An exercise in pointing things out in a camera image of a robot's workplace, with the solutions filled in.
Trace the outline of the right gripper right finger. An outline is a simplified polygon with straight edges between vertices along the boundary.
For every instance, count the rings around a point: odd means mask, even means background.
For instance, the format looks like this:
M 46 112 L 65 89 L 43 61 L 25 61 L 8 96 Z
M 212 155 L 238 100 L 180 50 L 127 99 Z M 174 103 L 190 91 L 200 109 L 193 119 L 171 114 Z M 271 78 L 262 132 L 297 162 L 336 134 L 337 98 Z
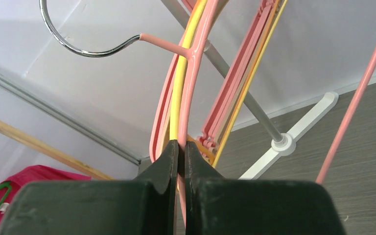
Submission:
M 191 141 L 185 146 L 185 181 L 188 235 L 345 234 L 321 185 L 225 178 Z

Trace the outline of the orange wire hanger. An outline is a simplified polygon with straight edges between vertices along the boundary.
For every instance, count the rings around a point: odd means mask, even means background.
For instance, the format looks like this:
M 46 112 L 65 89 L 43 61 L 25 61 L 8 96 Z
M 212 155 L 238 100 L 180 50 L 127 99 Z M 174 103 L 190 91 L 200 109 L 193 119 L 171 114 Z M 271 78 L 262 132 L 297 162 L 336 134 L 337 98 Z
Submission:
M 273 21 L 279 14 L 280 0 L 263 0 L 231 65 L 228 65 L 210 43 L 204 53 L 224 77 L 224 82 L 202 127 L 197 141 L 204 146 L 203 153 L 216 166 L 252 78 L 269 40 Z

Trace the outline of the thick pink plastic hanger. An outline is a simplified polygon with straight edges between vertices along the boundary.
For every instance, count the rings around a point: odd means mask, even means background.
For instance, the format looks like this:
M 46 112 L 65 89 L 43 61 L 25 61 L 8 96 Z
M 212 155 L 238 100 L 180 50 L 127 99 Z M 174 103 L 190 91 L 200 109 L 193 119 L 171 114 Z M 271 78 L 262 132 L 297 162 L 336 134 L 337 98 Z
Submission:
M 150 43 L 154 43 L 157 46 L 165 46 L 166 50 L 174 52 L 167 76 L 165 78 L 164 86 L 158 103 L 153 129 L 149 144 L 149 154 L 151 162 L 155 162 L 161 153 L 164 146 L 169 141 L 169 126 L 170 126 L 170 113 L 171 113 L 171 101 L 173 92 L 174 79 L 177 79 L 177 85 L 183 86 L 183 82 L 186 75 L 186 69 L 188 66 L 188 60 L 186 58 L 189 55 L 190 49 L 195 34 L 201 20 L 201 17 L 206 8 L 206 0 L 198 0 L 192 9 L 191 16 L 186 23 L 186 29 L 183 37 L 178 45 L 159 40 L 153 36 L 142 34 L 141 38 Z

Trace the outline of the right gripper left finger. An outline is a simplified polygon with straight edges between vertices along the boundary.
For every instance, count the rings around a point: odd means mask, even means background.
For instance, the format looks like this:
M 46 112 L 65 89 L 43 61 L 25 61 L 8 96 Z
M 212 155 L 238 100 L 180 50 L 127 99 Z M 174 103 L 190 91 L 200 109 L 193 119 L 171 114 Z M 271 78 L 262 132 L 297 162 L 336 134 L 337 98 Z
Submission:
M 40 181 L 16 195 L 0 235 L 173 235 L 179 145 L 133 180 Z

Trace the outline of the thin pink wire hanger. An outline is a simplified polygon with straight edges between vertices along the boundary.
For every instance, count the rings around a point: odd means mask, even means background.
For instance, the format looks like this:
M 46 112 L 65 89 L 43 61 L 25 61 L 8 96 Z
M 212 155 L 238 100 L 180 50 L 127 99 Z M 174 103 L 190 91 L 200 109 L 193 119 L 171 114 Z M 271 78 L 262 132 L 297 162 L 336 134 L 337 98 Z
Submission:
M 272 37 L 275 27 L 285 8 L 287 0 L 262 0 L 250 25 L 248 34 L 244 37 L 235 61 L 228 67 L 224 84 L 214 102 L 214 105 L 202 128 L 202 134 L 197 140 L 188 137 L 188 121 L 192 96 L 201 65 L 203 53 L 212 61 L 212 52 L 208 41 L 209 32 L 219 13 L 228 0 L 183 0 L 191 10 L 186 22 L 184 34 L 179 44 L 174 44 L 150 34 L 141 33 L 133 36 L 119 46 L 101 52 L 90 52 L 70 44 L 60 35 L 53 25 L 47 7 L 47 0 L 39 0 L 39 8 L 43 21 L 55 40 L 69 51 L 84 57 L 102 58 L 111 56 L 136 41 L 145 41 L 167 51 L 173 52 L 172 64 L 164 83 L 161 98 L 158 103 L 156 116 L 150 139 L 150 158 L 155 162 L 164 146 L 169 141 L 178 141 L 180 147 L 193 143 L 204 156 L 208 156 L 210 166 L 215 167 L 226 144 L 229 132 L 238 116 L 246 93 L 257 71 L 263 54 Z M 355 91 L 350 105 L 343 117 L 337 134 L 323 162 L 316 183 L 322 184 L 330 164 L 348 128 L 348 125 L 359 105 L 366 87 L 376 68 L 376 48 L 371 56 L 364 75 Z M 247 170 L 240 179 L 256 179 L 264 173 L 279 157 L 287 156 L 296 148 L 296 141 L 304 135 L 325 113 L 336 104 L 338 95 L 327 93 L 292 129 L 280 133 L 261 108 L 255 114 L 272 136 L 272 147 L 265 155 Z

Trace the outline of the yellow wire hanger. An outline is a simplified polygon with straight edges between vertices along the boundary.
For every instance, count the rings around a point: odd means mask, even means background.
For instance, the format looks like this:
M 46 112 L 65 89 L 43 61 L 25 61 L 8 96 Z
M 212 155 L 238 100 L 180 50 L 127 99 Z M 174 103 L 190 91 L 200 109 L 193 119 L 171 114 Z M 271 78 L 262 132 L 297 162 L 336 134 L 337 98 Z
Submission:
M 187 139 L 187 129 L 193 91 L 202 59 L 202 50 L 217 14 L 217 0 L 198 0 L 186 26 L 182 47 L 187 49 L 176 65 L 170 106 L 170 139 L 180 144 Z M 263 0 L 243 39 L 235 61 L 202 128 L 198 142 L 215 151 L 209 158 L 215 167 L 222 154 L 246 93 L 249 90 L 274 28 L 286 1 Z

